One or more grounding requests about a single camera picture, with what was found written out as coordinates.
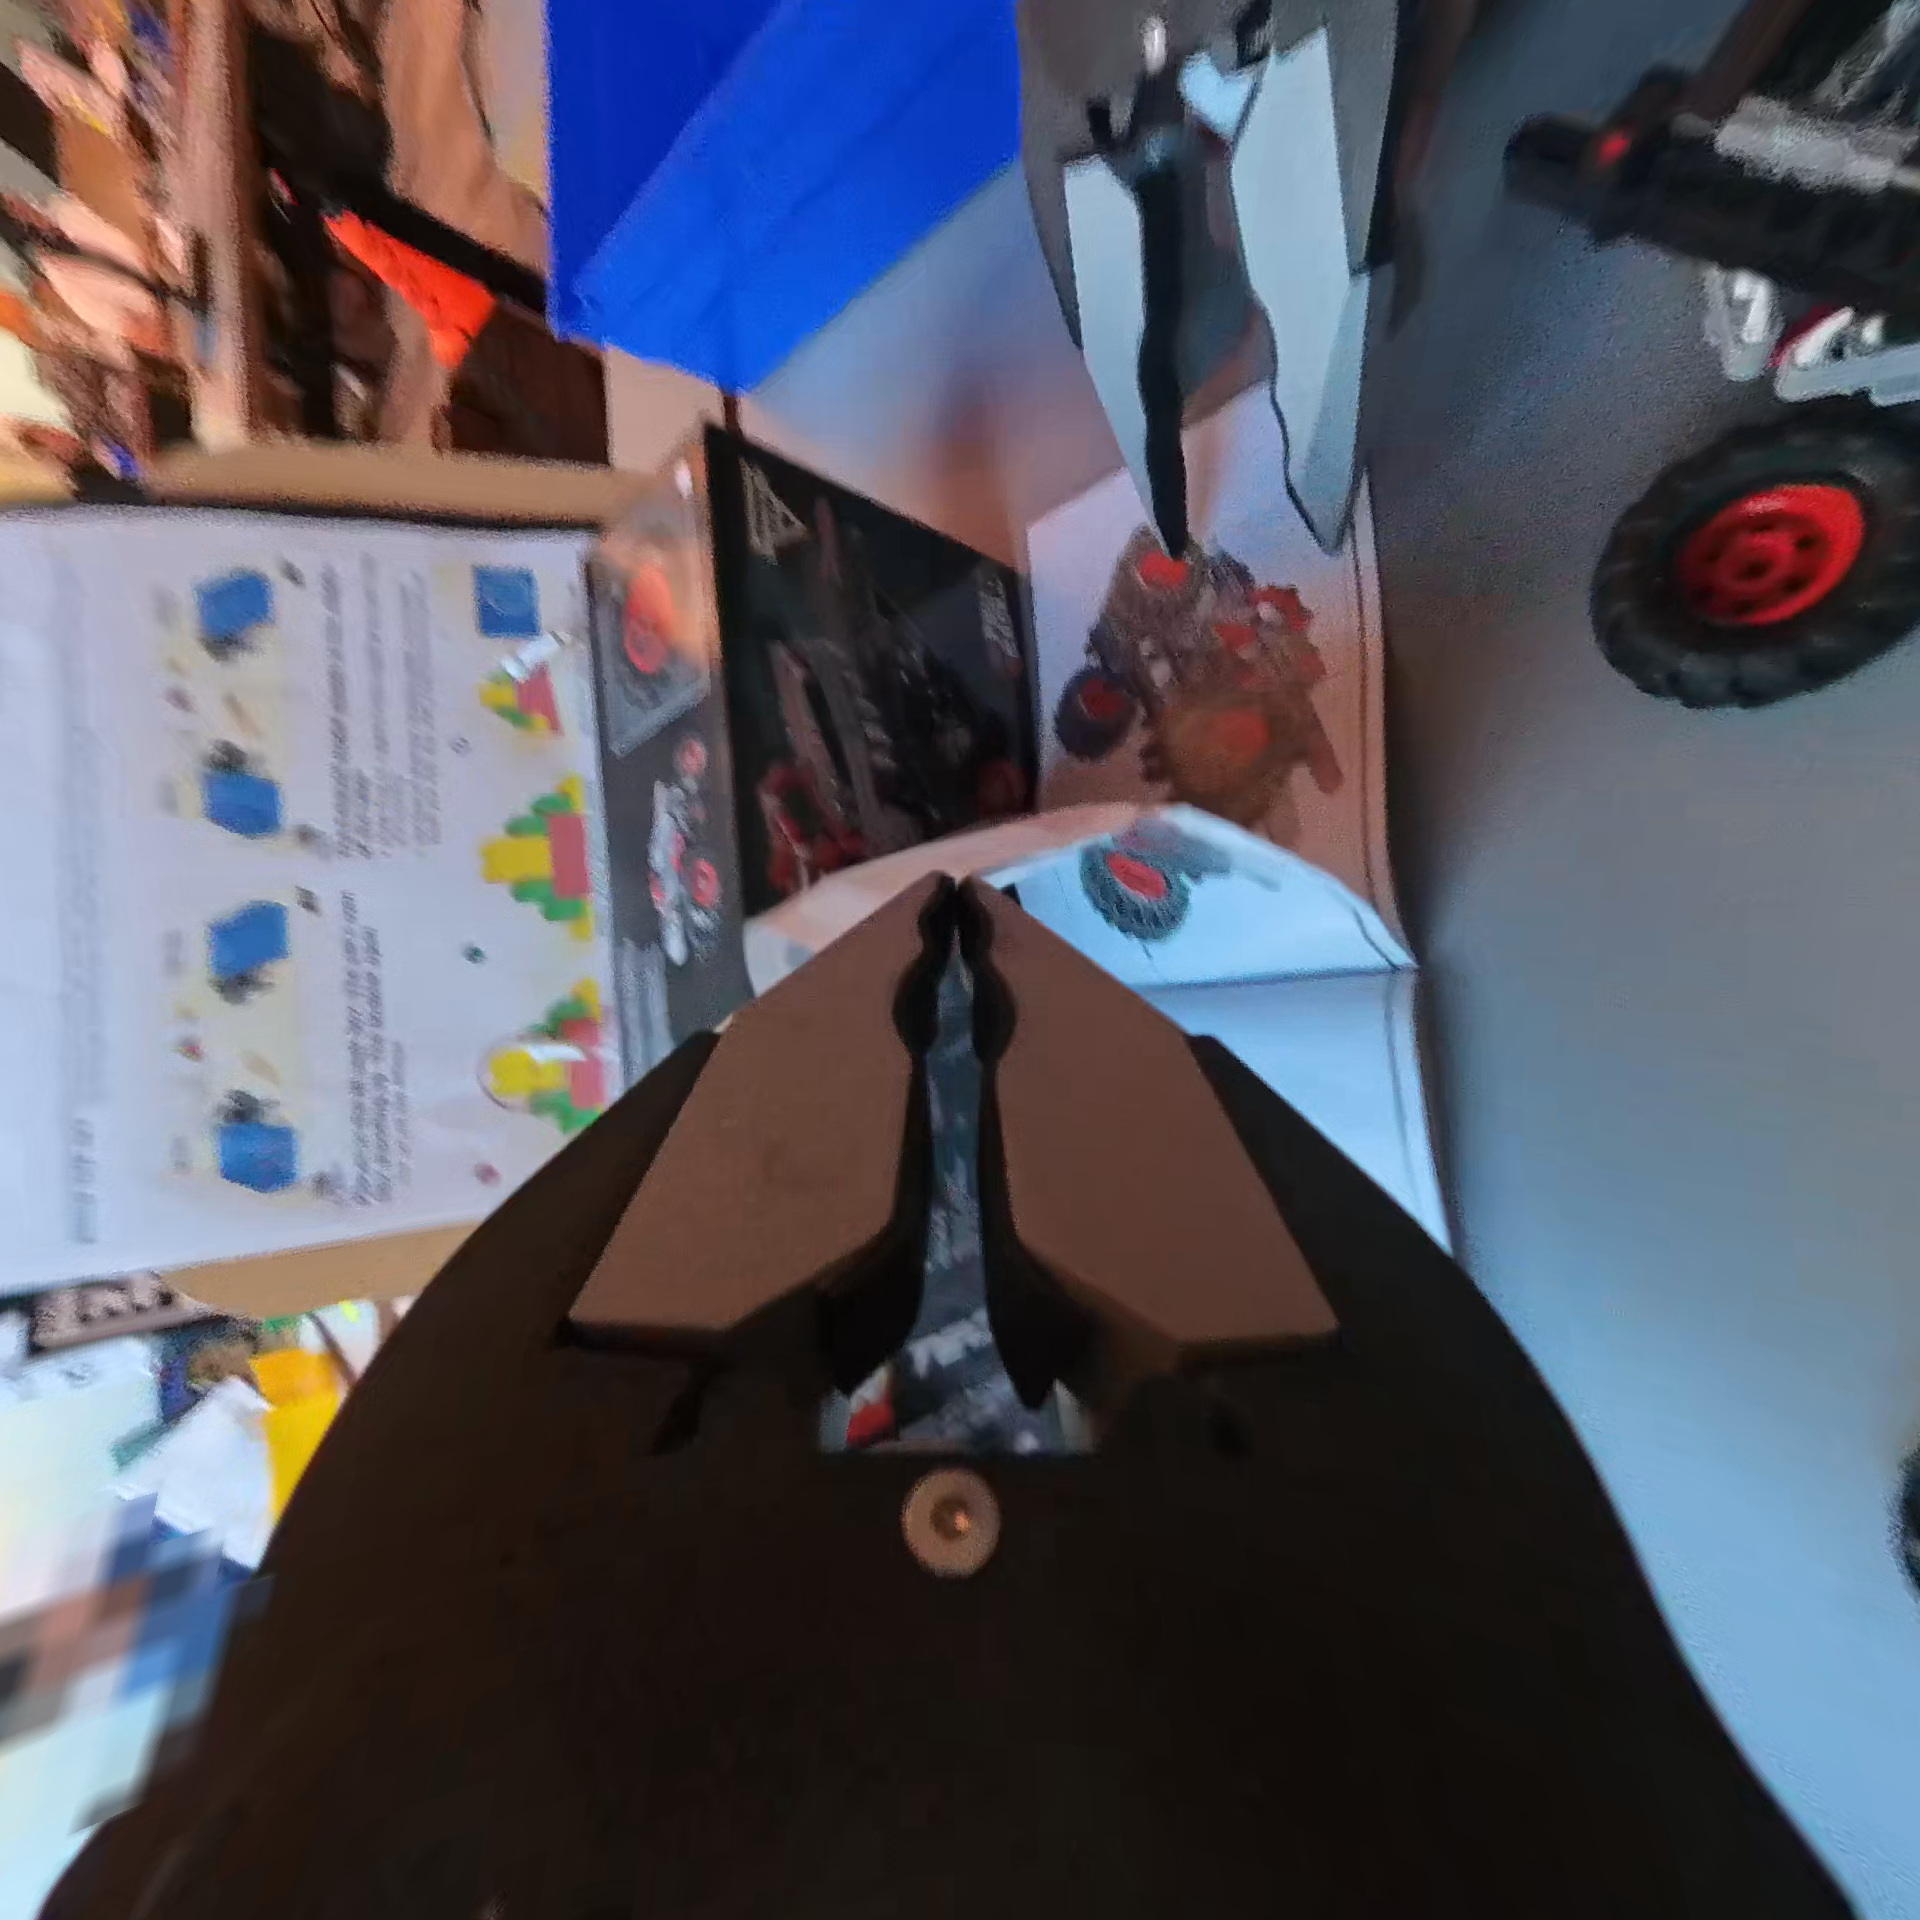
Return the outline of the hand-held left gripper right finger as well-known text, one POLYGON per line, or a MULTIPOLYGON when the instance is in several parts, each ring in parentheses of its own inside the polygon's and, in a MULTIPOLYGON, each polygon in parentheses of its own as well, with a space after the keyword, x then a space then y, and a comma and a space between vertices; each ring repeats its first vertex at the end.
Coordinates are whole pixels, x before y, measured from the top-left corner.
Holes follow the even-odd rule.
POLYGON ((974 979, 988 1318, 1028 1407, 1328 1344, 1337 1312, 1185 1034, 985 881, 974 979))

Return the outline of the black toy wheel red rim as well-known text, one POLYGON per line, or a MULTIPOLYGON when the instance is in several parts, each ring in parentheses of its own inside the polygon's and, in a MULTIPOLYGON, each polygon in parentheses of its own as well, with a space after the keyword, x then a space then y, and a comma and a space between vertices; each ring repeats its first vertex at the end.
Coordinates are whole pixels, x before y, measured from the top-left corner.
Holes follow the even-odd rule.
POLYGON ((1851 679, 1917 630, 1916 429, 1860 409, 1742 426, 1667 466, 1591 575, 1621 679, 1694 712, 1851 679))

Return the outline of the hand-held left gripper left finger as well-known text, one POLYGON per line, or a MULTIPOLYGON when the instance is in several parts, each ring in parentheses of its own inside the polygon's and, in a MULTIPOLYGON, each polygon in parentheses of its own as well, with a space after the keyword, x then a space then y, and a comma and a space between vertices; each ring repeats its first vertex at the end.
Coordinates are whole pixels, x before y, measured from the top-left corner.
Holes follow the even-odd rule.
POLYGON ((945 873, 815 951, 710 1038, 567 1328, 588 1346, 857 1387, 921 1310, 926 1057, 945 873))

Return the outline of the blue plastic bin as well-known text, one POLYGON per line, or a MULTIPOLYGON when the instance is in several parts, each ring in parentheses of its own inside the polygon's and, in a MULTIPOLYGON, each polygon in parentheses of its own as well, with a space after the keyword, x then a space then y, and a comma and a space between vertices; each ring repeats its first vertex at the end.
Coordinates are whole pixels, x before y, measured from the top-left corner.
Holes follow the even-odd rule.
POLYGON ((547 319, 748 394, 1019 159, 1012 3, 549 3, 547 319))

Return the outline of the orange object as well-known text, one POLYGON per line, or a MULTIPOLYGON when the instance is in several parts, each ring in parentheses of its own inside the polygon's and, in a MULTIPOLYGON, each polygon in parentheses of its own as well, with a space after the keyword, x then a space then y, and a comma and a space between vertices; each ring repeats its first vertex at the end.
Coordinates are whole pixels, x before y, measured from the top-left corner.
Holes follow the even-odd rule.
POLYGON ((425 327, 437 367, 456 375, 495 313, 495 295, 352 211, 324 216, 332 242, 395 294, 425 327))

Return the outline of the instruction booklet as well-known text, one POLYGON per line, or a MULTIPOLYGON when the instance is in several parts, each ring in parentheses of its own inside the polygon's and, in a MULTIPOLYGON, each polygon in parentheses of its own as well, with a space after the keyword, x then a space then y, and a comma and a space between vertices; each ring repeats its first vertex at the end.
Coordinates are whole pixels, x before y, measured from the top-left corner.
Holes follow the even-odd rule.
POLYGON ((814 881, 748 922, 750 981, 912 881, 979 875, 1225 1045, 1448 1250, 1385 839, 1371 503, 1329 557, 1286 491, 1229 481, 1182 567, 1124 472, 1027 528, 1032 813, 814 881))

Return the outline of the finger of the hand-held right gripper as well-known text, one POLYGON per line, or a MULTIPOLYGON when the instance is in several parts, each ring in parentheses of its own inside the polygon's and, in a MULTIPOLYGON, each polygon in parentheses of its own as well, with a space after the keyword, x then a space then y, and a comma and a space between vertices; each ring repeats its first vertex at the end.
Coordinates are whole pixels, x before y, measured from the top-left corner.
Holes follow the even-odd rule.
POLYGON ((1177 142, 1136 142, 1063 173, 1077 339, 1119 458, 1172 561, 1191 546, 1179 155, 1177 142))
POLYGON ((1240 117, 1240 263, 1271 343, 1286 496, 1326 554, 1359 479, 1368 248, 1399 53, 1390 3, 1278 6, 1240 117))

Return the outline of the toy truck model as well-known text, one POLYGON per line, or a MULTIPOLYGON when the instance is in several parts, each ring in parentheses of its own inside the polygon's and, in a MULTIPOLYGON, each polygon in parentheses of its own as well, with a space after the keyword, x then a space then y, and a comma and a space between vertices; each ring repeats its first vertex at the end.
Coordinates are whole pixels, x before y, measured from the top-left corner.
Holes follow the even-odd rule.
POLYGON ((1916 3, 1742 6, 1697 69, 1652 66, 1597 120, 1526 120, 1504 187, 1687 262, 1728 383, 1916 414, 1916 3))

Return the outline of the black toy set box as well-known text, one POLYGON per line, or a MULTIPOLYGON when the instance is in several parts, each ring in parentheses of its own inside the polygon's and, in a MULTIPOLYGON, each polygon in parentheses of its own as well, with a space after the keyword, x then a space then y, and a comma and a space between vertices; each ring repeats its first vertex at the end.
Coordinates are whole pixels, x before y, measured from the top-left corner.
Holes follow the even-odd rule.
POLYGON ((1024 584, 708 426, 590 557, 629 1078, 752 998, 750 923, 1031 810, 1024 584))

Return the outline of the yellow object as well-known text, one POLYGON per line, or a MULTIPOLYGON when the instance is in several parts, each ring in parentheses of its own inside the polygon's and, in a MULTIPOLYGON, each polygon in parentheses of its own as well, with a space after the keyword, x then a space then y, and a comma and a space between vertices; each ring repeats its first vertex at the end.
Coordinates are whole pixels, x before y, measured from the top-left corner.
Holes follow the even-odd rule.
POLYGON ((301 1474, 334 1424, 348 1375, 326 1352, 272 1349, 252 1359, 262 1402, 259 1429, 269 1467, 269 1514, 278 1523, 301 1474))

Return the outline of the white instruction sheet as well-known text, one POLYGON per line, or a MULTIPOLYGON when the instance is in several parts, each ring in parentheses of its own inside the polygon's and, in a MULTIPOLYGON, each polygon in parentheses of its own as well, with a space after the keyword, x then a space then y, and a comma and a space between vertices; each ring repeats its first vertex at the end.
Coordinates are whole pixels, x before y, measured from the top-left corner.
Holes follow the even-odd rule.
POLYGON ((5 1297, 470 1226, 673 1045, 619 473, 5 503, 5 1297))

